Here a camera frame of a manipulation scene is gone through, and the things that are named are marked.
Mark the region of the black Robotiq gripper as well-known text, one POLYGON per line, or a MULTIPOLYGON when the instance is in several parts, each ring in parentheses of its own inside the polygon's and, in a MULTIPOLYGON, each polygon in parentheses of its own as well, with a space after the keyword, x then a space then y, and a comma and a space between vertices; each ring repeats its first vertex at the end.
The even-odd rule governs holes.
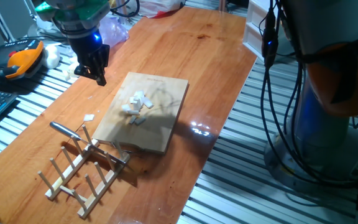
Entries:
POLYGON ((96 79, 99 86, 106 85, 104 68, 108 65, 110 46, 103 43, 98 30, 81 38, 70 38, 68 42, 80 63, 74 74, 96 79))

